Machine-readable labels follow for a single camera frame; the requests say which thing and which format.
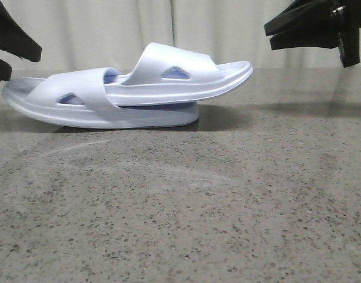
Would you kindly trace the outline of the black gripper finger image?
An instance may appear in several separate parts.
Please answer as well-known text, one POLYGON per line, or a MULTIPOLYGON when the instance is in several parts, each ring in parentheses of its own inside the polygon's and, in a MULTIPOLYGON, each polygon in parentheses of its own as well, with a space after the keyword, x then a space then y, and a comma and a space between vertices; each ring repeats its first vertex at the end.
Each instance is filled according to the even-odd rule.
POLYGON ((0 81, 9 81, 12 74, 12 67, 0 59, 0 81))
POLYGON ((15 22, 1 1, 0 50, 32 62, 41 60, 42 47, 15 22))

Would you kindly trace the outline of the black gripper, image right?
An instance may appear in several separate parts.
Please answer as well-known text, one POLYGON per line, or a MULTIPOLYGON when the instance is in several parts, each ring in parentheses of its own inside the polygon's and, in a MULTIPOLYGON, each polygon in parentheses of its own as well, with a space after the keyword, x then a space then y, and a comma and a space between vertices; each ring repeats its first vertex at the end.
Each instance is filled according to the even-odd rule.
POLYGON ((360 63, 360 29, 361 0, 294 1, 264 25, 272 50, 339 47, 344 68, 360 63))

